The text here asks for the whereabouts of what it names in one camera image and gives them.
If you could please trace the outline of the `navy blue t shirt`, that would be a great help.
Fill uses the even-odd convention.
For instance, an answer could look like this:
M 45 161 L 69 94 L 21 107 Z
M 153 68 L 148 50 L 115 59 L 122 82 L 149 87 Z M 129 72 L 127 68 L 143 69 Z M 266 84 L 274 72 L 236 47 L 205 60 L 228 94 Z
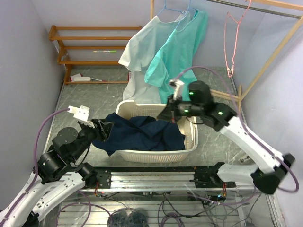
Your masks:
M 94 140 L 92 145 L 111 156 L 118 150 L 175 151 L 184 150 L 185 135 L 177 124 L 156 120 L 151 116 L 137 116 L 129 120 L 111 113 L 106 117 L 114 127 L 105 142 Z

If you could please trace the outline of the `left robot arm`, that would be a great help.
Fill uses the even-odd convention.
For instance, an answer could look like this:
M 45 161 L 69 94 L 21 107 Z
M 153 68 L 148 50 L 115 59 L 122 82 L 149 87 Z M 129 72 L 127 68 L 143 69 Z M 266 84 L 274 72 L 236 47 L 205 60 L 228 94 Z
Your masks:
M 2 227 L 38 226 L 45 216 L 68 196 L 97 182 L 97 172 L 89 163 L 72 164 L 89 150 L 94 140 L 105 142 L 114 122 L 93 119 L 61 129 L 49 150 L 41 155 L 18 196 L 0 213 Z

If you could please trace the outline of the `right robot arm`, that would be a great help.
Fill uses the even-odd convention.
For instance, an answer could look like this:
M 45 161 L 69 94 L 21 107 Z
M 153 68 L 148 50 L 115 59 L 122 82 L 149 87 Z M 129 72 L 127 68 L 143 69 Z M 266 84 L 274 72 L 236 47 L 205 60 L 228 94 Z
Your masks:
M 227 104 L 213 100 L 204 82 L 199 80 L 188 85 L 188 101 L 182 99 L 185 84 L 181 80 L 172 79 L 169 85 L 174 93 L 168 96 L 166 107 L 157 117 L 159 120 L 177 123 L 183 117 L 199 117 L 202 124 L 232 140 L 254 161 L 252 165 L 243 166 L 217 163 L 208 178 L 212 186 L 219 187 L 224 182 L 246 183 L 269 195 L 279 189 L 290 172 L 294 156 L 282 155 L 260 139 Z

